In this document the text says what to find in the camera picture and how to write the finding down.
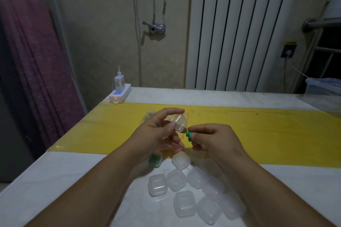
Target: white table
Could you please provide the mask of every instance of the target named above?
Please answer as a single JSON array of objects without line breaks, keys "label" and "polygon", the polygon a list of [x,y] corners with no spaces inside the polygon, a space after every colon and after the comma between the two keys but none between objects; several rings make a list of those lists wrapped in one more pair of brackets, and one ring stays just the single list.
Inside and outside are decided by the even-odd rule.
[{"label": "white table", "polygon": [[[132,88],[126,102],[315,110],[295,95],[155,88]],[[0,225],[24,225],[104,157],[100,154],[46,152],[0,193]],[[206,226],[197,214],[183,219],[175,215],[174,192],[171,190],[161,198],[148,195],[148,177],[170,172],[175,168],[170,161],[165,160],[159,168],[133,181],[111,226]],[[341,226],[341,169],[262,166],[330,221]],[[189,184],[184,189],[193,191],[197,201],[203,196],[201,190],[195,190]],[[256,225],[248,212],[245,217],[232,222],[222,215],[215,226]]]}]

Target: yellow plastic sheet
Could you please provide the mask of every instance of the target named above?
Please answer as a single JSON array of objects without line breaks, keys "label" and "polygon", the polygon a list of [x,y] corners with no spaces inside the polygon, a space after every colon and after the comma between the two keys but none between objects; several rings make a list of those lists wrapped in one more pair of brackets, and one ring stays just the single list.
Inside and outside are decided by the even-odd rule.
[{"label": "yellow plastic sheet", "polygon": [[101,102],[49,151],[108,154],[131,135],[147,110],[171,106],[185,109],[189,126],[231,125],[258,163],[341,168],[341,119],[307,110]]}]

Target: power strip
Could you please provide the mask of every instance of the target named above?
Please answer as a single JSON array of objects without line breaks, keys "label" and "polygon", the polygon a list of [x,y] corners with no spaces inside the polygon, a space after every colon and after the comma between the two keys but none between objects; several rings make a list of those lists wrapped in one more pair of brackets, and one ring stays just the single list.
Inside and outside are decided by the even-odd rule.
[{"label": "power strip", "polygon": [[116,90],[114,90],[111,94],[109,94],[109,101],[113,104],[122,103],[127,98],[130,91],[131,85],[126,84],[126,87],[122,92],[116,92]]}]

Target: person's left hand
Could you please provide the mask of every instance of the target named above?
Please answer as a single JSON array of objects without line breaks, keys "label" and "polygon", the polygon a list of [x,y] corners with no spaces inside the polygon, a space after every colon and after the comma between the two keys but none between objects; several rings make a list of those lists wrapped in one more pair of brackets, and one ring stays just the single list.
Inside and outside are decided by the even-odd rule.
[{"label": "person's left hand", "polygon": [[142,159],[146,159],[155,150],[171,148],[175,152],[181,151],[184,144],[175,132],[175,124],[165,118],[168,115],[183,114],[184,112],[184,109],[179,108],[165,108],[156,112],[143,122],[124,144],[134,149]]}]

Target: plastic bin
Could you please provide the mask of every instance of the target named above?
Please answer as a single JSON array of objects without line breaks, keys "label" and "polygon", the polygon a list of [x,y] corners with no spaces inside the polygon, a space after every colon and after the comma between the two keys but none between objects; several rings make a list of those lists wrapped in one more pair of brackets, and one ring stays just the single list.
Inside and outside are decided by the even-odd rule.
[{"label": "plastic bin", "polygon": [[308,78],[302,97],[305,103],[341,118],[341,80],[335,78]]}]

